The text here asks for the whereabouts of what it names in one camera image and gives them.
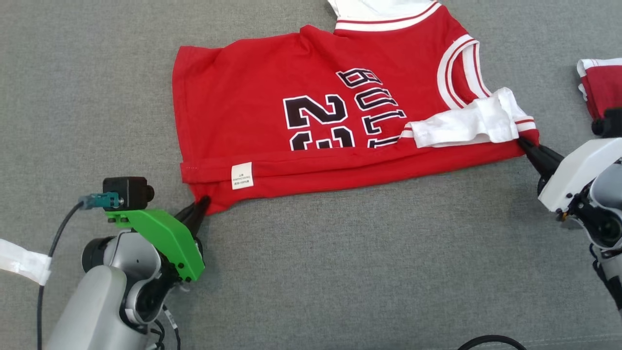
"jersey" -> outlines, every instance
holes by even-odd
[[[208,213],[243,199],[370,186],[522,155],[533,118],[492,94],[479,42],[437,1],[330,0],[333,33],[181,47],[182,180]]]
[[[622,58],[579,60],[577,72],[592,119],[603,119],[605,111],[622,106]]]

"gray carpet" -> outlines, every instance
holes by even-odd
[[[147,177],[152,207],[191,201],[170,93],[180,45],[335,22],[323,0],[121,3],[0,2],[0,237],[29,250],[47,252],[104,177]],[[567,154],[592,137],[575,65],[622,57],[622,2],[444,3],[481,40],[487,85],[515,92],[543,143]],[[204,276],[169,301],[182,348],[449,350],[499,333],[528,349],[619,349],[588,240],[558,228],[536,182],[521,158],[214,215],[200,234]],[[82,248],[115,233],[100,211],[71,221],[46,288],[46,339],[83,276]],[[35,347],[36,296],[0,273],[0,348]]]

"cable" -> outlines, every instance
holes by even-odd
[[[175,331],[175,338],[177,338],[177,350],[181,350],[182,349],[182,338],[179,337],[179,328],[177,327],[177,323],[175,323],[173,314],[170,313],[169,309],[164,304],[162,304],[162,311],[164,311],[164,314],[169,319],[170,326],[173,327],[173,331]]]
[[[154,323],[157,325],[158,328],[160,328],[160,337],[155,345],[157,345],[159,349],[165,350],[163,342],[164,342],[164,337],[166,336],[166,332],[164,332],[164,326],[162,325],[162,322],[158,321],[157,319],[154,320]]]
[[[158,343],[163,340],[162,338],[160,338],[160,337],[162,337],[162,332],[158,331],[155,328],[151,328],[150,331],[151,331],[151,333],[158,335]]]
[[[78,211],[78,209],[80,209],[82,206],[83,206],[83,202],[82,201],[78,202],[78,204],[73,206],[73,208],[70,210],[67,216],[65,216],[65,218],[63,219],[63,222],[60,223],[60,226],[58,227],[58,230],[56,231],[56,236],[54,236],[54,240],[52,241],[50,252],[47,254],[47,256],[50,257],[50,259],[54,255],[54,251],[56,250],[56,246],[58,245],[58,240],[60,240],[60,235],[63,233],[65,226],[67,226],[67,222],[69,222],[69,219],[71,219],[72,216],[75,214],[75,212]],[[43,309],[44,288],[45,286],[39,286],[39,297],[37,298],[37,349],[38,350],[43,349],[43,327],[41,325],[42,324],[41,312]]]
[[[596,253],[594,252],[594,243],[590,244],[590,254],[595,260],[598,260],[598,257],[596,256]]]
[[[503,344],[507,344],[507,345],[512,345],[513,347],[515,347],[518,350],[527,350],[527,349],[525,349],[525,347],[523,345],[521,345],[521,343],[515,341],[512,338],[508,338],[508,337],[505,337],[505,336],[481,336],[481,337],[477,337],[475,339],[471,339],[471,340],[467,341],[466,344],[464,344],[463,346],[460,346],[460,348],[458,350],[473,349],[477,345],[481,345],[481,344],[484,344],[484,343],[503,343]]]

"armhole trim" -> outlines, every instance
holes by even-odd
[[[440,60],[439,69],[437,70],[437,83],[440,96],[447,106],[452,110],[457,110],[467,106],[457,94],[453,88],[452,71],[453,63],[458,56],[467,47],[472,47],[479,42],[473,39],[470,35],[465,34],[458,38],[453,44],[445,51],[443,57]]]
[[[466,82],[468,83],[469,89],[471,89],[478,98],[490,97],[491,92],[486,88],[484,80],[481,77],[479,42],[464,49],[462,52],[462,62],[464,63]]]

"red and white stripe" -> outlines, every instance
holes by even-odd
[[[449,49],[445,51],[445,54],[443,54],[443,57],[440,60],[439,69],[437,70],[436,75],[437,83],[439,86],[440,96],[450,109],[457,110],[467,106],[467,104],[456,94],[456,91],[453,89],[453,63],[465,48],[473,46],[477,43],[477,40],[473,39],[470,35],[465,34],[453,42]]]
[[[608,65],[622,65],[622,58],[610,59],[610,60],[597,60],[597,59],[585,59],[580,60],[577,63],[577,72],[579,77],[584,77],[587,74],[587,70],[592,67],[605,67]]]
[[[536,129],[536,122],[531,116],[524,116],[520,118],[515,118],[514,122],[516,124],[516,129],[519,133],[527,130]]]
[[[425,7],[423,7],[419,13],[408,17],[395,17],[380,21],[377,19],[340,17],[337,19],[335,30],[342,29],[361,32],[395,31],[396,29],[407,28],[423,21],[442,6],[438,1],[432,1],[430,4],[422,5],[425,5]]]
[[[476,41],[473,45],[464,48],[462,51],[462,63],[465,69],[466,82],[471,91],[478,98],[490,97],[492,93],[486,88],[481,77],[479,42]]]

